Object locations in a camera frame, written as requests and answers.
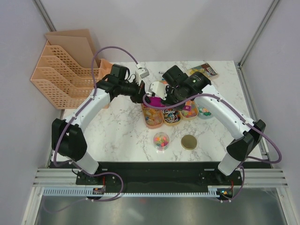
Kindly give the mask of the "peach tray of gummy candies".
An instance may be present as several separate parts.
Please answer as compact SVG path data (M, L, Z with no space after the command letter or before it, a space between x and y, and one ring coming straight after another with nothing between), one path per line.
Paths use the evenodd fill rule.
M160 110L149 108L144 104L141 104L141 108L146 127L156 129L163 125L164 117Z

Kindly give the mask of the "magenta plastic scoop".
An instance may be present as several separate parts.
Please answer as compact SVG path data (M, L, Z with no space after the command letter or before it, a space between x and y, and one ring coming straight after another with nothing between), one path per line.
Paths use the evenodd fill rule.
M165 105L161 103L161 99L159 97L149 97L148 104L155 107L165 107ZM178 106L176 109L180 111L191 111L192 106L183 104L181 106Z

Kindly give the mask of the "gold metal lid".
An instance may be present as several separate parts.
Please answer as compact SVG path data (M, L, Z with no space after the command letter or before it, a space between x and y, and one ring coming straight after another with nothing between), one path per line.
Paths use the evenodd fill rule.
M186 150L194 150L197 147L197 139L193 135L185 135L181 139L181 145Z

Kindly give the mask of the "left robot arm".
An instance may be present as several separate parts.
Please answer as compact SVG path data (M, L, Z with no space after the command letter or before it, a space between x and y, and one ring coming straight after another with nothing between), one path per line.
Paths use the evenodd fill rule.
M84 102L65 119L52 122L52 149L68 158L68 163L75 163L87 173L87 180L99 184L103 173L98 170L99 163L88 153L84 131L98 112L119 95L129 96L133 103L142 103L145 95L143 78L149 75L148 69L136 66L134 79L125 78L127 67L114 64L109 74L96 83L94 90Z

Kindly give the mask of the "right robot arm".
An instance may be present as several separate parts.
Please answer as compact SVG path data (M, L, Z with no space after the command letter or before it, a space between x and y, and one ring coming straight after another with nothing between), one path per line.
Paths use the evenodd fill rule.
M210 79L201 72L187 75L178 66L173 66L162 77L168 84L167 96L162 102L164 105L175 105L190 98L198 106L208 109L232 135L233 141L226 147L227 153L214 176L217 183L226 184L231 180L233 171L258 145L266 124L262 120L254 121L243 116L223 99Z

